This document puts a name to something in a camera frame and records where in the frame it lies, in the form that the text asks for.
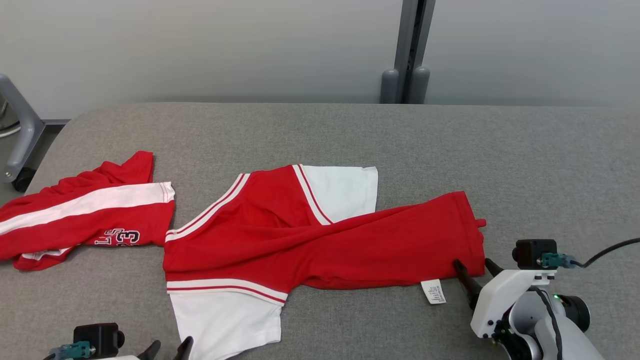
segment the red fabric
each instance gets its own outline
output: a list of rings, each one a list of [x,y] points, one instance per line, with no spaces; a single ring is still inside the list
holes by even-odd
[[[105,161],[93,171],[62,179],[57,185],[44,188],[39,193],[7,203],[0,209],[0,224],[7,224],[19,215],[46,210],[70,200],[81,202],[86,198],[85,195],[95,194],[97,190],[149,183],[152,171],[151,152],[138,151],[122,165]],[[14,267],[19,270],[42,270],[63,262],[70,250],[55,256],[44,255],[40,259],[20,255],[82,244],[112,247],[149,243],[162,245],[173,216],[174,201],[168,201],[165,186],[158,184],[153,191],[157,192],[157,197],[167,201],[130,208],[105,208],[1,233],[0,261],[12,258]]]
[[[207,223],[167,241],[163,266],[167,281],[240,279],[284,293],[406,286],[454,277],[456,258],[484,274],[483,225],[464,192],[320,225],[285,167],[251,174]]]

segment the black cable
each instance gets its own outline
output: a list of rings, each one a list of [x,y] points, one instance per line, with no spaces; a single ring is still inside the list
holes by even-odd
[[[549,316],[551,316],[551,326],[554,328],[554,332],[556,333],[556,348],[558,349],[557,360],[562,360],[562,337],[560,337],[560,328],[558,327],[558,321],[556,319],[556,314],[554,310],[551,308],[551,303],[549,299],[545,296],[545,293],[542,292],[539,288],[535,286],[531,286],[530,290],[535,291],[538,296],[542,299],[542,302],[545,303],[545,307],[547,307],[547,312]]]
[[[600,259],[602,256],[612,252],[613,250],[616,249],[620,249],[623,246],[627,246],[627,245],[631,245],[634,243],[640,243],[640,238],[635,238],[635,239],[631,239],[631,240],[627,240],[627,241],[623,241],[621,243],[617,243],[615,245],[611,245],[610,247],[607,247],[606,249],[604,249],[603,251],[600,251],[598,254],[595,254],[591,259],[589,259],[586,263],[580,263],[576,260],[571,260],[569,261],[571,264],[574,264],[576,266],[579,266],[581,268],[586,268],[587,266],[593,264],[594,261],[596,261],[597,259]]]

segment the gray fabric surface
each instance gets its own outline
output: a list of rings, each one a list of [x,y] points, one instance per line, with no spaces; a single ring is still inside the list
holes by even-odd
[[[486,255],[515,267],[519,238],[555,238],[586,260],[640,235],[640,117],[600,108],[354,104],[133,104],[88,113],[60,133],[30,193],[104,160],[156,155],[154,179],[172,181],[174,226],[224,193],[240,172],[307,165],[375,165],[378,209],[465,190]],[[164,292],[163,250],[83,248],[54,268],[21,274],[0,265],[3,359],[40,359],[73,328],[117,322],[121,354],[179,344]],[[637,359],[640,245],[587,270],[561,270],[552,289],[591,309],[588,337],[608,359]],[[418,286],[358,291],[295,289],[282,342],[241,359],[507,359],[474,336],[456,280],[447,304]]]

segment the gray table leg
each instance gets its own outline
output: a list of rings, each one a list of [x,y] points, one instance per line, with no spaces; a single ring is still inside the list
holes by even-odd
[[[42,129],[44,129],[44,123],[11,80],[4,74],[0,74],[0,94],[9,102],[20,121],[18,142],[15,144],[13,151],[9,155],[9,160],[0,174],[0,183],[10,183],[18,176],[33,147],[38,142]]]

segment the floor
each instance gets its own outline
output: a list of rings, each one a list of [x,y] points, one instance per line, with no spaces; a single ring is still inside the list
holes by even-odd
[[[15,122],[15,114],[11,110],[11,108],[7,109],[7,112],[0,121],[3,125],[12,124]],[[53,143],[53,140],[56,138],[62,126],[46,126],[44,128],[44,132],[38,141],[38,144],[31,152],[31,156],[27,160],[26,166],[30,168],[37,169],[44,154],[47,153],[49,146]],[[18,139],[20,132],[10,135],[6,138],[0,138],[0,163],[4,164],[9,159],[9,154],[13,151],[13,146]],[[0,183],[0,206],[3,206],[7,202],[22,196],[21,193],[15,191],[11,183]]]

